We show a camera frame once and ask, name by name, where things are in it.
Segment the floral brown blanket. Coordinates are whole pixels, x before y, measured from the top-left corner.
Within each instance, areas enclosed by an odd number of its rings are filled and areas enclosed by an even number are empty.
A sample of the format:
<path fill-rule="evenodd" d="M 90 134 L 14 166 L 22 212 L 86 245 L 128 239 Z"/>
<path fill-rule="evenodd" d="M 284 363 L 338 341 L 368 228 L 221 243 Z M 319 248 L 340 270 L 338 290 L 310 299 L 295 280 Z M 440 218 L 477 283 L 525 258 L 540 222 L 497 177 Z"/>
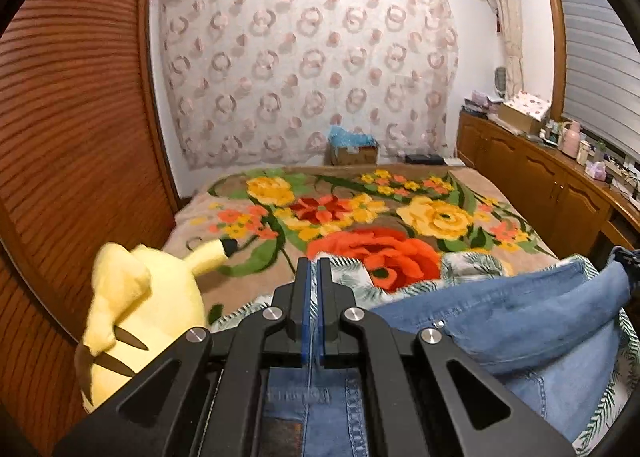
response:
<path fill-rule="evenodd" d="M 486 177 L 470 168 L 406 164 L 256 169 L 198 192 L 176 216 L 165 250 L 190 255 L 208 240 L 239 246 L 198 278 L 206 312 L 221 318 L 270 295 L 299 258 L 334 258 L 346 284 L 373 300 L 448 271 L 515 275 L 553 264 L 553 251 Z"/>

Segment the yellow plush toy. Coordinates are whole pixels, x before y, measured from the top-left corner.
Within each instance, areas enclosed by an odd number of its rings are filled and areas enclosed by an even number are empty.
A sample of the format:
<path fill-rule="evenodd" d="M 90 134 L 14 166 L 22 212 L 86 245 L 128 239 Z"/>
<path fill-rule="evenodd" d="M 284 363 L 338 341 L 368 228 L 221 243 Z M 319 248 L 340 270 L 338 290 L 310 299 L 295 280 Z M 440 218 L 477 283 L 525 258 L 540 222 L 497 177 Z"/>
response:
<path fill-rule="evenodd" d="M 196 278 L 224 265 L 234 239 L 214 239 L 183 259 L 139 245 L 105 243 L 93 263 L 93 297 L 75 351 L 75 370 L 92 413 L 171 343 L 207 326 Z"/>

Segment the cardboard box with blue bag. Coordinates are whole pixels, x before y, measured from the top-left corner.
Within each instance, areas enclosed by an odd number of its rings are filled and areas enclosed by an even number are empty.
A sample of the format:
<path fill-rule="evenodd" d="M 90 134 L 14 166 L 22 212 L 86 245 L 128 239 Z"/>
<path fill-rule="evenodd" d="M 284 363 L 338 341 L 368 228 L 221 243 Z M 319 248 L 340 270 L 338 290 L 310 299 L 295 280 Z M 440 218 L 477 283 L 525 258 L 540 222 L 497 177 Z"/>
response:
<path fill-rule="evenodd" d="M 378 142 L 368 134 L 349 132 L 333 125 L 328 137 L 332 165 L 368 165 L 378 163 Z"/>

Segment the black flat box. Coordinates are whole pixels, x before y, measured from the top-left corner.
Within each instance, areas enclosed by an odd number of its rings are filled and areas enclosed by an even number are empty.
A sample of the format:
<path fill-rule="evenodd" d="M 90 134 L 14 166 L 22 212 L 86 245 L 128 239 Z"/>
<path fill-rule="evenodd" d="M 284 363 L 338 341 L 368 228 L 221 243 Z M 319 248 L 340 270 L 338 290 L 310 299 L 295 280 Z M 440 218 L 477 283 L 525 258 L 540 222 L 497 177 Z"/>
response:
<path fill-rule="evenodd" d="M 415 165 L 445 165 L 445 159 L 439 154 L 406 154 L 404 161 Z"/>

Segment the pink circle pattern curtain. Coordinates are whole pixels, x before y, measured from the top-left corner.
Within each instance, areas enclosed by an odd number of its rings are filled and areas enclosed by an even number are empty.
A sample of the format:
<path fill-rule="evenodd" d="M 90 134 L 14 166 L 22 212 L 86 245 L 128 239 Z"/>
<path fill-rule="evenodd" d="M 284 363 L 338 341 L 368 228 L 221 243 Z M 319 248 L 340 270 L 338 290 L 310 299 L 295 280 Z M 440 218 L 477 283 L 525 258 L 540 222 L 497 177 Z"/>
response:
<path fill-rule="evenodd" d="M 157 0 L 172 121 L 193 170 L 320 158 L 334 128 L 384 157 L 448 148 L 448 0 Z"/>

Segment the wooden louvered wardrobe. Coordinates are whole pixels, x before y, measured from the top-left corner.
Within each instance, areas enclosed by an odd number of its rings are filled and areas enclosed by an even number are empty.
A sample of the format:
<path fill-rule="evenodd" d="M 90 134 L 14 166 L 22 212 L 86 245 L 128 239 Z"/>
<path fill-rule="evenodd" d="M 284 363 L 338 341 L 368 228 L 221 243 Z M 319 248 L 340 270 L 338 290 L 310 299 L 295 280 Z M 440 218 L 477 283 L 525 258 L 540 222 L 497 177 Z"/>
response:
<path fill-rule="evenodd" d="M 178 208 L 149 0 L 24 0 L 1 21 L 1 451 L 47 456 L 84 410 L 74 354 L 107 241 L 159 246 Z"/>

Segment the wooden sideboard cabinet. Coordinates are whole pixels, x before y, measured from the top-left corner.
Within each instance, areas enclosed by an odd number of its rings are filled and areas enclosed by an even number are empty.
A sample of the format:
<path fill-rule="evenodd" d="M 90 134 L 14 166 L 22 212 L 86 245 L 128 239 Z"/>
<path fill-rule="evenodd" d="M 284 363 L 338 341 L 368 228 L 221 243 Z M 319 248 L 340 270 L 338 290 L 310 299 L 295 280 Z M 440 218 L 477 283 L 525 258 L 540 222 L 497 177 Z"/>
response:
<path fill-rule="evenodd" d="M 565 154 L 466 112 L 459 114 L 457 154 L 508 198 L 558 257 L 577 253 L 597 262 L 613 246 L 639 247 L 639 212 Z"/>

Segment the white patterned box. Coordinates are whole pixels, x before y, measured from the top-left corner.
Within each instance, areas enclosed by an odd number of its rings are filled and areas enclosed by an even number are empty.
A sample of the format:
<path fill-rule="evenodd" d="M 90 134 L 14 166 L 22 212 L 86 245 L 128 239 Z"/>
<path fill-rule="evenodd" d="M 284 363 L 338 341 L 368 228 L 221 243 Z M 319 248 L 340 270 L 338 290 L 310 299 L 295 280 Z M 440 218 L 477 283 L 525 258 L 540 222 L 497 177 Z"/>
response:
<path fill-rule="evenodd" d="M 498 118 L 525 134 L 537 135 L 547 120 L 550 102 L 519 91 L 498 108 Z"/>

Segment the pink thermos jug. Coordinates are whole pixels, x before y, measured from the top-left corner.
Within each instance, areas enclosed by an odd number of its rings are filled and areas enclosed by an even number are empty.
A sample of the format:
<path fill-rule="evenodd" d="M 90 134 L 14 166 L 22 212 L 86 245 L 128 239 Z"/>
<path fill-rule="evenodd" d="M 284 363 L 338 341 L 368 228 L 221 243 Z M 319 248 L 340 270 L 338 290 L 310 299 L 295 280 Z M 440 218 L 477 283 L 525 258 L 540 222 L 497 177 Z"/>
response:
<path fill-rule="evenodd" d="M 580 145 L 580 123 L 577 121 L 566 121 L 561 130 L 561 143 L 559 150 L 565 156 L 575 159 Z"/>

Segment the grey window blind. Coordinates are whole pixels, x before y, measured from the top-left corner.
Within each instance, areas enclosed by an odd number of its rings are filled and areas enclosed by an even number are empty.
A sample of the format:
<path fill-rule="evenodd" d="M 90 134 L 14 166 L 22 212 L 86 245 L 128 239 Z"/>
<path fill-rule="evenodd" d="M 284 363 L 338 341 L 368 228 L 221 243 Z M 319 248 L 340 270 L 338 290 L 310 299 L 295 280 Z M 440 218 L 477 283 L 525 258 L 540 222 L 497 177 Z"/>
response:
<path fill-rule="evenodd" d="M 639 156 L 639 51 L 607 0 L 561 0 L 564 114 Z"/>

